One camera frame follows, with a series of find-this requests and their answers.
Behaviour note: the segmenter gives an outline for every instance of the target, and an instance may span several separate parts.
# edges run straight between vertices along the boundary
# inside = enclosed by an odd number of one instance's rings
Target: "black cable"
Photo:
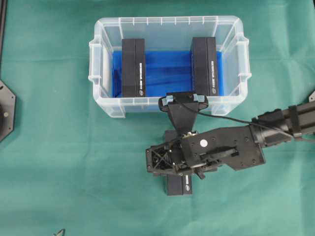
[[[212,118],[221,118],[221,119],[227,119],[227,120],[232,120],[232,121],[235,121],[235,122],[239,122],[239,123],[243,123],[243,124],[250,124],[250,125],[254,125],[254,126],[258,126],[260,128],[264,128],[264,129],[269,129],[269,130],[272,130],[272,131],[275,131],[275,132],[278,132],[280,134],[283,134],[283,135],[286,135],[290,138],[294,138],[293,135],[291,134],[288,134],[282,130],[279,130],[278,128],[276,127],[269,127],[269,126],[265,126],[265,125],[262,125],[262,124],[258,124],[258,123],[254,123],[254,122],[250,122],[250,121],[245,121],[245,120],[241,120],[241,119],[235,119],[235,118],[232,118],[232,117],[223,117],[223,116],[215,116],[215,115],[210,115],[210,114],[205,114],[205,113],[202,113],[202,112],[198,112],[198,111],[195,111],[193,109],[190,109],[189,107],[187,107],[185,104],[183,104],[182,102],[179,102],[179,101],[176,101],[178,102],[179,104],[181,104],[185,109],[187,109],[188,111],[190,112],[193,112],[195,114],[199,114],[199,115],[202,115],[202,116],[205,116],[205,117],[212,117]]]

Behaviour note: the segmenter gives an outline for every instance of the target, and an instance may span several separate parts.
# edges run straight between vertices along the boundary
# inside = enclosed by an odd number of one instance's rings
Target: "green fabric surface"
[[[315,146],[264,150],[266,165],[193,177],[167,197],[144,150],[163,142],[166,114],[113,119],[88,81],[102,17],[236,15],[250,40],[250,120],[306,101],[315,89],[312,0],[8,0],[1,79],[17,95],[15,130],[0,143],[0,235],[315,235]],[[204,132],[231,121],[198,117]]]

